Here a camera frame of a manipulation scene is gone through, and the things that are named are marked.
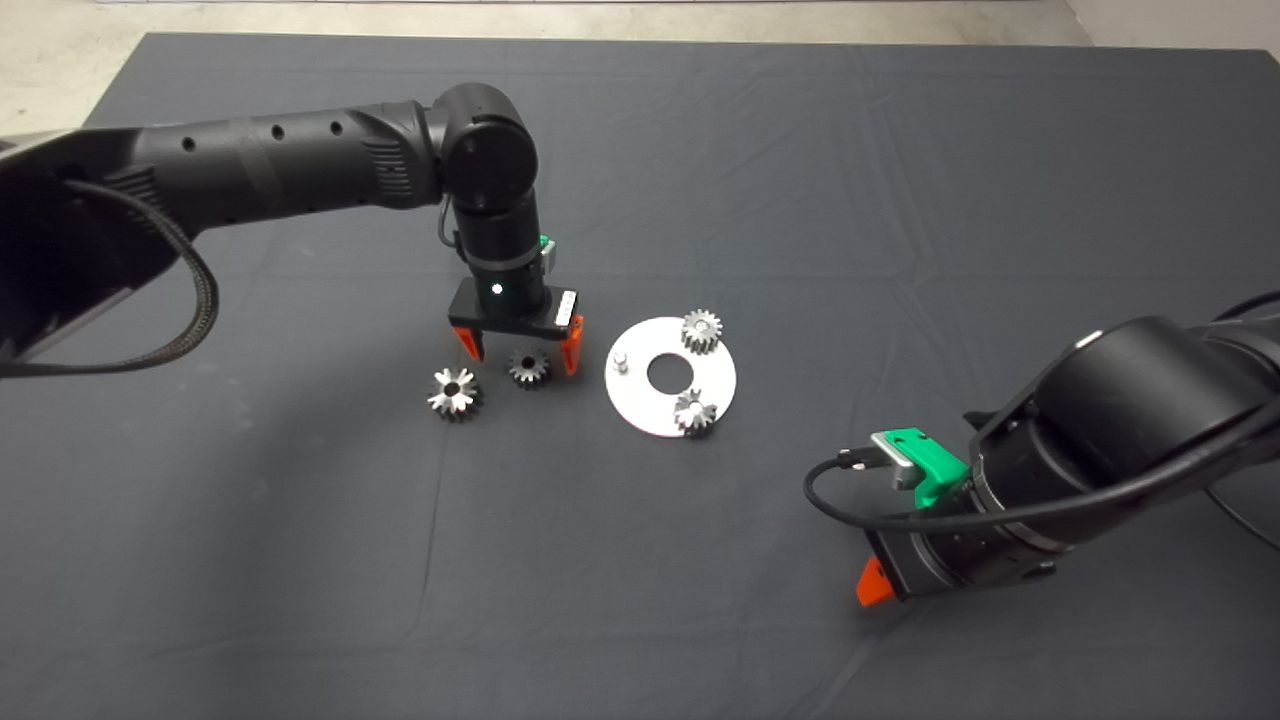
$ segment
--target metal gear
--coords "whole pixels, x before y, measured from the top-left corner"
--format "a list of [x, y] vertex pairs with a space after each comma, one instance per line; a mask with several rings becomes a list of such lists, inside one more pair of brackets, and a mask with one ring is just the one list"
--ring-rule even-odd
[[719, 342], [723, 329], [724, 323], [721, 322], [716, 313], [698, 309], [685, 315], [685, 324], [680, 328], [680, 340], [692, 352], [704, 355], [716, 350], [716, 343]]
[[552, 364], [541, 350], [521, 350], [507, 359], [507, 374], [522, 389], [536, 389], [550, 377]]
[[701, 401], [700, 389], [686, 389], [676, 396], [676, 427], [685, 436], [700, 436], [716, 423], [716, 406]]
[[475, 415], [481, 400], [480, 383], [471, 370], [445, 368], [435, 374], [435, 392], [428, 402], [442, 418], [457, 423]]

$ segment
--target cable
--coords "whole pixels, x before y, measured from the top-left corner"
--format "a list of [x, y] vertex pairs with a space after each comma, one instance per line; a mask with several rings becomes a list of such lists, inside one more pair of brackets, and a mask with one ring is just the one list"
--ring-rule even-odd
[[1245, 300], [1244, 302], [1238, 302], [1228, 307], [1226, 311], [1219, 315], [1217, 318], [1213, 318], [1213, 322], [1216, 323], [1219, 320], [1234, 320], [1235, 318], [1239, 318], [1240, 315], [1251, 310], [1257, 310], [1258, 307], [1262, 307], [1263, 305], [1271, 305], [1272, 302], [1280, 302], [1280, 290], [1263, 292], [1262, 295], [1256, 295]]
[[[1235, 318], [1239, 318], [1245, 313], [1257, 310], [1258, 307], [1262, 307], [1265, 305], [1271, 305], [1272, 302], [1280, 302], [1280, 290], [1263, 292], [1262, 295], [1254, 295], [1253, 297], [1243, 302], [1238, 302], [1231, 307], [1228, 307], [1226, 311], [1224, 311], [1217, 318], [1213, 318], [1213, 322], [1216, 323], [1221, 320], [1234, 320]], [[1256, 539], [1258, 539], [1271, 550], [1280, 552], [1280, 541], [1268, 536], [1261, 528], [1251, 523], [1244, 515], [1240, 515], [1240, 512], [1235, 507], [1233, 507], [1231, 503], [1228, 502], [1225, 497], [1219, 495], [1217, 491], [1215, 491], [1212, 487], [1206, 487], [1204, 495], [1207, 495], [1208, 498], [1213, 502], [1213, 505], [1217, 505], [1217, 509], [1225, 512], [1226, 516], [1233, 523], [1239, 525], [1242, 530], [1249, 533], [1251, 536], [1253, 536]]]
[[1231, 507], [1231, 505], [1225, 498], [1222, 498], [1222, 496], [1217, 495], [1217, 492], [1215, 492], [1213, 488], [1211, 487], [1204, 488], [1204, 495], [1207, 495], [1208, 498], [1213, 501], [1213, 505], [1217, 505], [1219, 510], [1226, 512], [1226, 516], [1230, 518], [1244, 532], [1249, 533], [1262, 543], [1267, 544], [1268, 547], [1271, 547], [1271, 550], [1280, 552], [1280, 542], [1277, 542], [1275, 538], [1262, 532], [1262, 529], [1254, 525], [1253, 523], [1248, 521], [1248, 519], [1245, 519], [1234, 507]]
[[852, 461], [844, 456], [824, 460], [809, 470], [804, 478], [804, 495], [814, 507], [829, 518], [864, 530], [878, 530], [886, 533], [945, 533], [970, 530], [974, 528], [988, 528], [992, 525], [1007, 525], [1010, 523], [1044, 520], [1048, 518], [1061, 518], [1088, 512], [1106, 505], [1138, 501], [1156, 491], [1178, 483], [1187, 475], [1204, 468], [1210, 462], [1220, 460], [1228, 454], [1239, 450], [1239, 446], [1247, 445], [1256, 434], [1270, 429], [1276, 421], [1280, 421], [1280, 397], [1271, 400], [1230, 429], [1224, 430], [1208, 441], [1187, 450], [1165, 462], [1161, 462], [1160, 465], [1130, 480], [1074, 497], [1024, 505], [1012, 510], [916, 519], [883, 518], [847, 512], [819, 497], [818, 492], [814, 489], [814, 483], [818, 480], [818, 477], [827, 470], [851, 466]]
[[435, 222], [435, 234], [440, 238], [440, 245], [448, 247], [449, 250], [457, 250], [458, 243], [451, 242], [448, 236], [444, 234], [444, 219], [449, 217], [449, 206], [453, 204], [453, 196], [445, 195], [444, 202], [440, 205], [440, 219]]
[[64, 182], [76, 195], [115, 202], [116, 205], [138, 213], [147, 222], [150, 222], [169, 247], [178, 254], [178, 258], [180, 258], [187, 266], [191, 268], [191, 279], [196, 286], [196, 313], [192, 316], [191, 323], [184, 331], [182, 331], [180, 334], [178, 334], [178, 337], [143, 355], [138, 355], [128, 360], [104, 363], [99, 365], [52, 365], [42, 363], [0, 364], [0, 378], [127, 373], [131, 370], [141, 370], [143, 368], [154, 368], [156, 365], [172, 363], [195, 350], [196, 346], [209, 336], [209, 331], [214, 327], [214, 320], [218, 319], [218, 281], [214, 278], [214, 273], [210, 272], [209, 265], [205, 264], [205, 260], [191, 245], [191, 238], [187, 237], [187, 233], [184, 233], [177, 223], [174, 223], [159, 209], [133, 197], [132, 195], [90, 182]]

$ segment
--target center hole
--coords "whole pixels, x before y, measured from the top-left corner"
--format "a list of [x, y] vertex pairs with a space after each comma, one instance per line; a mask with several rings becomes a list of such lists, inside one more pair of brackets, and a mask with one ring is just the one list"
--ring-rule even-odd
[[659, 355], [649, 363], [649, 384], [658, 392], [678, 395], [694, 384], [694, 369], [678, 355]]

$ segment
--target metal connector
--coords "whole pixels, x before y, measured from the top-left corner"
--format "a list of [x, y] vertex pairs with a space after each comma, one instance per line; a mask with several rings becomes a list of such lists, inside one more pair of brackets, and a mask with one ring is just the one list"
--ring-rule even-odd
[[882, 450], [893, 468], [893, 489], [915, 489], [924, 482], [924, 470], [902, 454], [883, 433], [872, 433], [872, 442]]

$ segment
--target white disc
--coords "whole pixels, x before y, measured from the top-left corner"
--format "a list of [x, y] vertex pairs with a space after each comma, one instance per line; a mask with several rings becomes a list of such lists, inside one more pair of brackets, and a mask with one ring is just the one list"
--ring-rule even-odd
[[[649, 364], [654, 357], [676, 355], [689, 361], [694, 379], [684, 389], [700, 389], [701, 402], [716, 406], [717, 419], [728, 410], [737, 387], [733, 356], [724, 342], [716, 343], [716, 348], [705, 355], [698, 355], [680, 340], [682, 324], [680, 318], [653, 318], [636, 323], [613, 342], [604, 361], [604, 387], [613, 407], [637, 429], [658, 437], [682, 437], [685, 433], [676, 427], [678, 393], [668, 395], [649, 382]], [[625, 373], [618, 372], [614, 363], [620, 354], [626, 355]]]

